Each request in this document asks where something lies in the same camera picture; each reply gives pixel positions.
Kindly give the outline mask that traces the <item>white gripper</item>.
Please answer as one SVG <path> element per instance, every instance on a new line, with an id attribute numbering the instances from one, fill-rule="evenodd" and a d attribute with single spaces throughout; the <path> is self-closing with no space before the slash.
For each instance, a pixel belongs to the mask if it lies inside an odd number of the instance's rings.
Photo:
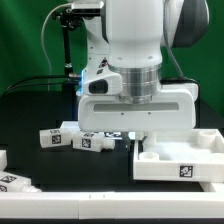
<path id="1" fill-rule="evenodd" d="M 117 96 L 83 95 L 78 108 L 79 128 L 85 132 L 122 132 L 125 148 L 131 146 L 128 132 L 193 129 L 196 125 L 195 83 L 164 85 L 146 104 L 121 103 Z"/>

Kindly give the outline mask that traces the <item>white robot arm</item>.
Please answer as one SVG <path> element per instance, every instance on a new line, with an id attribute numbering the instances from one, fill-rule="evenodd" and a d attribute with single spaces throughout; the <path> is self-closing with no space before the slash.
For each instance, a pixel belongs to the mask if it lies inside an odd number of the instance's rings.
<path id="1" fill-rule="evenodd" d="M 79 102 L 83 131 L 149 132 L 192 129 L 199 87 L 180 75 L 161 79 L 161 48 L 190 47 L 207 30 L 206 0 L 105 0 L 101 68 L 88 64 Z"/>

